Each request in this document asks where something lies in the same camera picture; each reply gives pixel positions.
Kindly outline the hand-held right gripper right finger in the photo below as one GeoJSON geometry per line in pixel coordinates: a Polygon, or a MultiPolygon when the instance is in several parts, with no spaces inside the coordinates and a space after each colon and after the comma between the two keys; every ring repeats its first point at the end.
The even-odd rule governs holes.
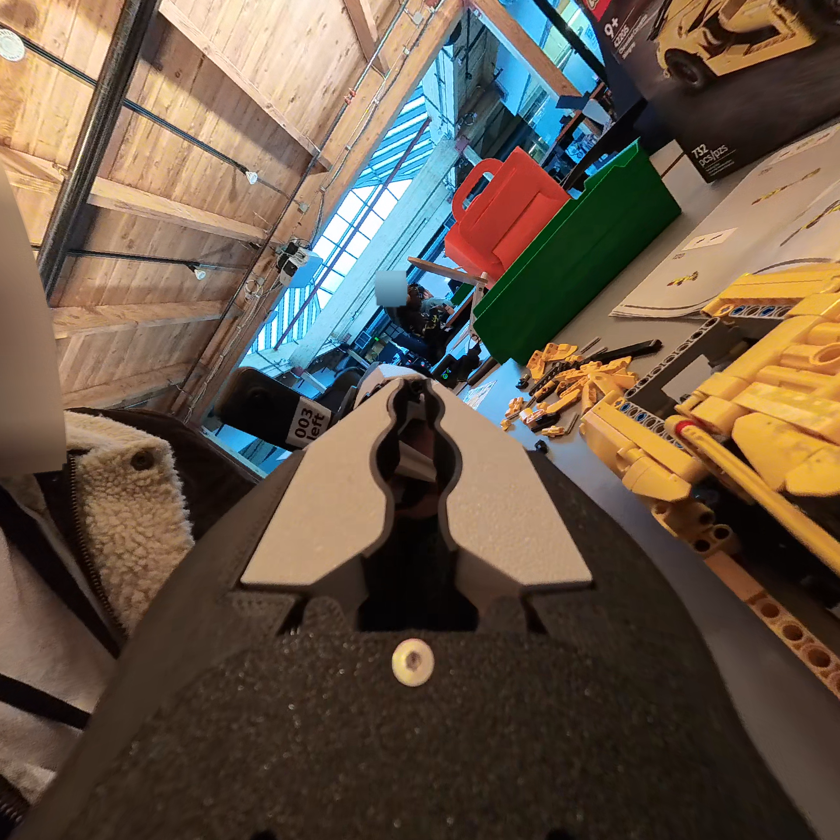
{"type": "Polygon", "coordinates": [[[501,598],[589,587],[592,572],[526,449],[435,381],[425,406],[456,590],[486,615],[501,598]]]}

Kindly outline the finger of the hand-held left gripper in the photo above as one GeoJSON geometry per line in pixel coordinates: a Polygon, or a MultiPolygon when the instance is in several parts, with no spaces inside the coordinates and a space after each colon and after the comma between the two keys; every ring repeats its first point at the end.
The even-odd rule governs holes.
{"type": "Polygon", "coordinates": [[[385,384],[399,378],[408,381],[413,395],[407,399],[405,417],[398,426],[401,454],[395,474],[406,479],[433,482],[436,480],[434,439],[427,424],[424,396],[428,371],[423,367],[416,371],[405,364],[371,364],[356,386],[352,408],[359,407],[385,384]]]}

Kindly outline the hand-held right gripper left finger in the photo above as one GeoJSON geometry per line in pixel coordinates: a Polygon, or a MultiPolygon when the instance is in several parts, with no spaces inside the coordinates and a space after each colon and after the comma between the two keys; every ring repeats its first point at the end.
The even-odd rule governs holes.
{"type": "Polygon", "coordinates": [[[354,620],[368,596],[365,558],[386,540],[394,498],[376,457],[399,459],[395,400],[409,379],[391,379],[319,441],[300,465],[240,575],[246,590],[327,596],[354,620]]]}

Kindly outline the pile of yellow brick pieces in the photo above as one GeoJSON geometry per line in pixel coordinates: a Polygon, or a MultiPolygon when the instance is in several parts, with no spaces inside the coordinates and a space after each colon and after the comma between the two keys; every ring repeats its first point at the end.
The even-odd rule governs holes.
{"type": "Polygon", "coordinates": [[[563,438],[603,397],[624,395],[636,383],[638,375],[630,364],[663,349],[659,339],[606,348],[590,353],[569,343],[547,343],[535,350],[526,363],[526,373],[500,420],[500,429],[510,431],[520,423],[541,438],[563,438]]]}

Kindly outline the yellow brick car model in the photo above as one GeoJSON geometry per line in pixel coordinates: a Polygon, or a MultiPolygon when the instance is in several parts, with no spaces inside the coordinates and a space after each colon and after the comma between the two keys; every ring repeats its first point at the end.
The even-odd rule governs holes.
{"type": "Polygon", "coordinates": [[[751,570],[838,616],[838,259],[742,275],[633,385],[598,373],[591,452],[838,698],[838,642],[751,570]]]}

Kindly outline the fleece-lined jacket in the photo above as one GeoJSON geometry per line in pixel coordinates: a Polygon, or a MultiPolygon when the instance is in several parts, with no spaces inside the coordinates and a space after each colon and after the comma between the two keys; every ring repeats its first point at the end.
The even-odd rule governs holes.
{"type": "Polygon", "coordinates": [[[2,411],[2,837],[50,786],[163,583],[258,473],[143,408],[2,411]]]}

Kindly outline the skylight window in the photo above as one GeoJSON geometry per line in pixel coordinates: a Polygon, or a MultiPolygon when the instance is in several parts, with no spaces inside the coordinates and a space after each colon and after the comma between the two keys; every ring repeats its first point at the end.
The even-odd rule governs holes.
{"type": "Polygon", "coordinates": [[[458,110],[450,82],[423,82],[317,240],[311,283],[281,296],[242,366],[282,374],[354,341],[380,309],[375,275],[408,270],[449,214],[458,110]]]}

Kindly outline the green plastic bin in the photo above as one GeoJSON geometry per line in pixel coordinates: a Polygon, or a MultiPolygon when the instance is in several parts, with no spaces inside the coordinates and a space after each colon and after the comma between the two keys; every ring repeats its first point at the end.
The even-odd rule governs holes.
{"type": "Polygon", "coordinates": [[[586,179],[477,306],[474,328],[490,357],[527,363],[679,215],[634,141],[586,179]]]}

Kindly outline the red plastic container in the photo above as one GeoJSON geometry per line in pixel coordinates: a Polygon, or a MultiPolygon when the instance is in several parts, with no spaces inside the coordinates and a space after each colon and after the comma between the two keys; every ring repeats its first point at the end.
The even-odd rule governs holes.
{"type": "Polygon", "coordinates": [[[519,147],[504,161],[480,161],[454,195],[445,254],[469,274],[497,281],[570,200],[519,147]]]}

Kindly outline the open instruction booklet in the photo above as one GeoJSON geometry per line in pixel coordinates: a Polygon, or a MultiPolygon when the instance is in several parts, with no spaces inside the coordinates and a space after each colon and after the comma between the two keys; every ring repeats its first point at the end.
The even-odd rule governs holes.
{"type": "Polygon", "coordinates": [[[693,316],[742,275],[837,263],[838,200],[835,122],[757,164],[612,315],[693,316]]]}

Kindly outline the toy car box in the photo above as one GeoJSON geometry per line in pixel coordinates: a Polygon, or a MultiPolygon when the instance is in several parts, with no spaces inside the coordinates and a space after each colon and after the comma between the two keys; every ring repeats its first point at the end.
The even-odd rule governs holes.
{"type": "Polygon", "coordinates": [[[707,183],[838,117],[838,1],[581,5],[707,183]]]}

